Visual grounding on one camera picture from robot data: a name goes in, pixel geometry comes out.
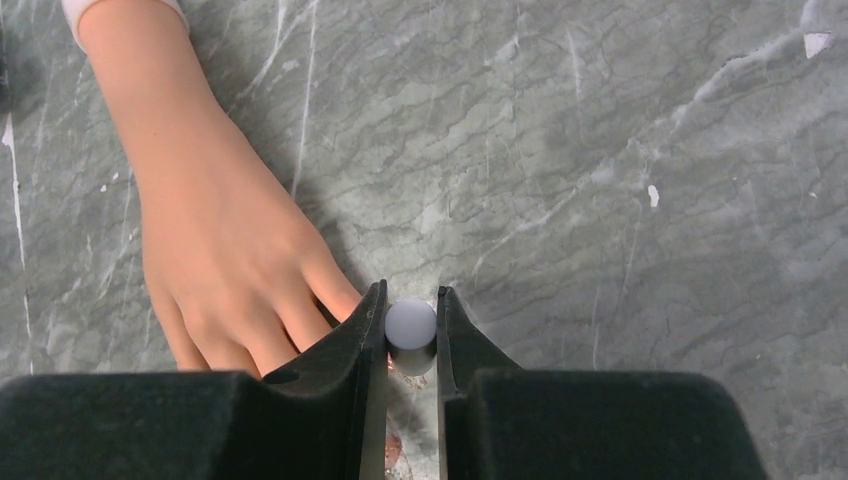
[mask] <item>marble tabletop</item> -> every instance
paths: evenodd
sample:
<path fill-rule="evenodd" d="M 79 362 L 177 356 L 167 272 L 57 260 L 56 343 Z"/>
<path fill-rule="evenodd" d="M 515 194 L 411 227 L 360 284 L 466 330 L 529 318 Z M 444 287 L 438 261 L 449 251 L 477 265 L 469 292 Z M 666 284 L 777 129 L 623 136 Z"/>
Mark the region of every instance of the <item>marble tabletop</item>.
<path fill-rule="evenodd" d="M 454 285 L 525 367 L 700 372 L 774 478 L 848 477 L 848 0 L 182 2 L 222 105 L 364 289 Z M 2 2 L 0 378 L 174 366 L 58 0 Z M 393 377 L 388 476 L 438 476 Z"/>

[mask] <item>white sleeve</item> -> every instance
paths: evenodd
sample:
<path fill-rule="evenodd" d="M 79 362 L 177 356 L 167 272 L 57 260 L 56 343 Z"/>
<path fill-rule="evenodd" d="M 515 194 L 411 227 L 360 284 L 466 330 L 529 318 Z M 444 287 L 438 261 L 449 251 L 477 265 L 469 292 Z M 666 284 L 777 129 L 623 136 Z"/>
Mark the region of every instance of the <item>white sleeve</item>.
<path fill-rule="evenodd" d="M 88 10 L 88 7 L 94 5 L 100 0 L 62 0 L 62 9 L 65 10 L 65 18 L 68 19 L 68 25 L 71 27 L 71 32 L 74 34 L 74 40 L 77 41 L 77 45 L 82 48 L 82 44 L 79 41 L 79 20 L 82 18 L 82 14 Z M 183 15 L 183 11 L 180 9 L 180 6 L 177 4 L 177 0 L 159 0 L 160 2 L 170 6 L 177 12 L 180 18 L 183 19 L 183 23 L 188 29 L 188 21 Z"/>

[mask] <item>skin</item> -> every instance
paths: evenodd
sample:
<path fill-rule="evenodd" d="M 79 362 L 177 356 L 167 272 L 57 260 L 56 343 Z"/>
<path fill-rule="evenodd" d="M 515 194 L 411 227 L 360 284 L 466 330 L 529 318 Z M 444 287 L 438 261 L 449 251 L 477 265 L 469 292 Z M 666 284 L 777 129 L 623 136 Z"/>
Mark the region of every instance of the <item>skin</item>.
<path fill-rule="evenodd" d="M 179 15 L 101 0 L 80 39 L 142 212 L 145 281 L 181 370 L 265 375 L 361 300 L 321 235 L 227 117 Z"/>

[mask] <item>hand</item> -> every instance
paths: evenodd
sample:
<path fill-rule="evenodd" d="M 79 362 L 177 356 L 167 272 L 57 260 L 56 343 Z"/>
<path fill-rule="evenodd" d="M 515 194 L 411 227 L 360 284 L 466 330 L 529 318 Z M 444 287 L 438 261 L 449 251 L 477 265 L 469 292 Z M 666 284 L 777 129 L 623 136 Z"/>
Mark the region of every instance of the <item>hand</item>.
<path fill-rule="evenodd" d="M 135 159 L 169 165 L 137 172 L 144 274 L 180 369 L 265 375 L 330 331 L 316 298 L 352 313 L 359 294 L 228 119 L 157 138 L 156 162 Z"/>

